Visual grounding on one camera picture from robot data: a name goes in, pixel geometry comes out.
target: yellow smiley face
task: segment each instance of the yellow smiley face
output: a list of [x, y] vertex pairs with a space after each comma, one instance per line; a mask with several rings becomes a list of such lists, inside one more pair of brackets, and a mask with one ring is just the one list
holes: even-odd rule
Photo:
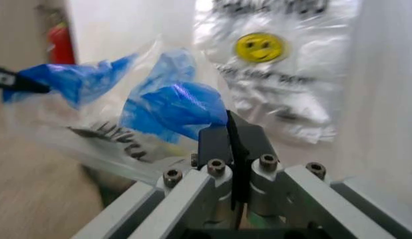
[[252, 33], [238, 39], [235, 52], [248, 62], [282, 60], [286, 55], [284, 41], [268, 33]]

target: clear plastic bag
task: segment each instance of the clear plastic bag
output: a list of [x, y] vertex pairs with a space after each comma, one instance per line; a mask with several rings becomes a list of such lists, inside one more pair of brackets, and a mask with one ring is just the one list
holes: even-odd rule
[[198, 0], [194, 44], [239, 114], [285, 140], [332, 141], [360, 0]]
[[198, 51], [157, 40], [92, 65], [46, 64], [20, 74], [48, 94], [4, 91], [9, 128], [89, 166], [155, 184], [190, 168], [198, 131], [226, 124], [228, 86]]

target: fire extinguisher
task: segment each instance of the fire extinguisher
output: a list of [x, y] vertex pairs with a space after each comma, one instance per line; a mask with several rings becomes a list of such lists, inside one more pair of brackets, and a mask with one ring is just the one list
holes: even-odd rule
[[68, 26], [61, 22], [48, 30], [50, 61], [54, 64], [75, 64]]

